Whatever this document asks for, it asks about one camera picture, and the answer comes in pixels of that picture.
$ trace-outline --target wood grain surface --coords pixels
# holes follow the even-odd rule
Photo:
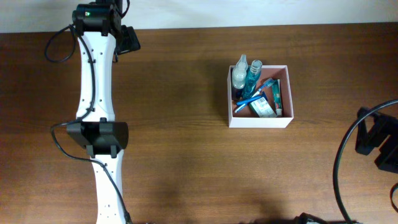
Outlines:
[[[44,59],[53,33],[0,35],[0,223],[94,223],[91,164],[66,158],[49,127],[75,117],[80,57]],[[138,52],[113,65],[113,106],[129,125],[123,192],[137,222],[276,223],[302,212],[342,220],[332,167],[361,106],[398,97],[398,24],[137,30]],[[70,35],[54,43],[69,53]],[[289,68],[286,129],[229,129],[226,77],[247,54]],[[384,110],[398,116],[398,106]],[[71,154],[86,156],[57,132]],[[340,187],[352,219],[398,223],[398,175],[351,138]]]

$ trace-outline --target cardboard box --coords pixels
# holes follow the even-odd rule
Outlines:
[[[258,115],[253,112],[247,105],[239,113],[235,113],[234,110],[238,107],[236,102],[231,99],[231,74],[232,69],[235,66],[229,67],[229,73],[227,78],[228,85],[228,118],[230,128],[286,128],[286,126],[293,120],[293,103],[292,94],[290,92],[289,74],[287,72],[286,65],[263,65],[261,70],[261,76],[257,83],[257,87],[260,87],[268,78],[280,79],[280,96],[282,98],[282,117],[281,118],[259,118]],[[268,103],[275,111],[274,95],[272,94],[272,88],[262,89],[267,97]]]

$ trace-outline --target white background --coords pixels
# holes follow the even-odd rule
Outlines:
[[[90,1],[3,0],[0,32],[60,30],[72,23],[77,4]],[[131,0],[122,23],[162,29],[392,21],[398,0]]]

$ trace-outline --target bottle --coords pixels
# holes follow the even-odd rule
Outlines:
[[[248,75],[246,76],[246,84],[244,86],[242,97],[244,100],[250,98],[256,90],[257,81],[261,75],[262,63],[254,60],[250,66]]]
[[[248,62],[246,55],[242,54],[234,70],[232,71],[232,100],[240,99],[244,85],[246,83],[246,74],[248,70]]]

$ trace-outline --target box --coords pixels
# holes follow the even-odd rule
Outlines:
[[[286,65],[263,65],[261,70],[261,76],[257,83],[257,87],[260,87],[268,78],[280,79],[280,96],[282,98],[282,117],[281,118],[259,118],[258,115],[251,111],[247,105],[239,113],[235,113],[234,110],[238,107],[236,102],[231,99],[231,74],[232,69],[235,66],[229,67],[229,73],[227,78],[228,85],[228,118],[230,128],[286,128],[286,126],[293,120],[293,103],[292,94],[290,92],[289,74],[287,72]],[[275,111],[274,95],[272,94],[272,88],[262,89],[267,97],[268,103]]]

